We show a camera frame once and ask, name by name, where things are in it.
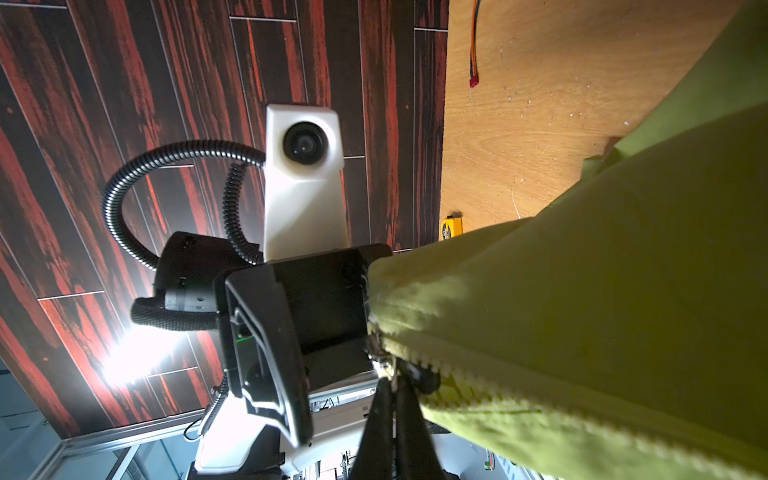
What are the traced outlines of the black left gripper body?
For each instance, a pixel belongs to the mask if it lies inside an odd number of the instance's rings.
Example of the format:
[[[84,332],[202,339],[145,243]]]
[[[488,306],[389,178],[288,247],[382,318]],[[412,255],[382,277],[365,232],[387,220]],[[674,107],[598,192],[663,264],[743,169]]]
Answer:
[[[176,232],[159,259],[152,325],[216,331],[236,396],[273,396],[269,378],[314,392],[369,372],[365,277],[391,256],[372,244],[258,265],[217,237]]]

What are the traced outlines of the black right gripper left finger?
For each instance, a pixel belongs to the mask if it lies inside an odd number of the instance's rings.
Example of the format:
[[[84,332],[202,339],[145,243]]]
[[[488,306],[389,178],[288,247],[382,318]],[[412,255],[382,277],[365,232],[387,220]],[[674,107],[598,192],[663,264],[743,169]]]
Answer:
[[[377,384],[353,467],[351,480],[390,480],[393,473],[394,397],[391,380]]]

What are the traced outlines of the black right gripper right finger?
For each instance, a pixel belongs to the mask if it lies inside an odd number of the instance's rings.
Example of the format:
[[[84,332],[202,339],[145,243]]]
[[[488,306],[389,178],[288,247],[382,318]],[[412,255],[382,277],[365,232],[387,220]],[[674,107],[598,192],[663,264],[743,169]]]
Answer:
[[[421,412],[416,389],[405,375],[397,377],[395,423],[398,479],[445,479],[445,472]]]

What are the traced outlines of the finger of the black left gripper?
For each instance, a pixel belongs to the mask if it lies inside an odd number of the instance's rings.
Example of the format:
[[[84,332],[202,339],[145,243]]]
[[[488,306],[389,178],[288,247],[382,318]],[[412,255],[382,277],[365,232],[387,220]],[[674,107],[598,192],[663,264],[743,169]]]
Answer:
[[[228,275],[225,291],[246,412],[277,428],[292,446],[308,444],[313,423],[306,371],[285,289],[264,264]]]

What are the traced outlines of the green jacket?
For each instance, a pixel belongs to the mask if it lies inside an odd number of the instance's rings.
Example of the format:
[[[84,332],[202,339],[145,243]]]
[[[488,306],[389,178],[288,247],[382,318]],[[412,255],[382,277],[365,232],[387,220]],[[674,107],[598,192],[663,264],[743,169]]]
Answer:
[[[382,259],[425,416],[563,479],[767,475],[767,5],[538,215]]]

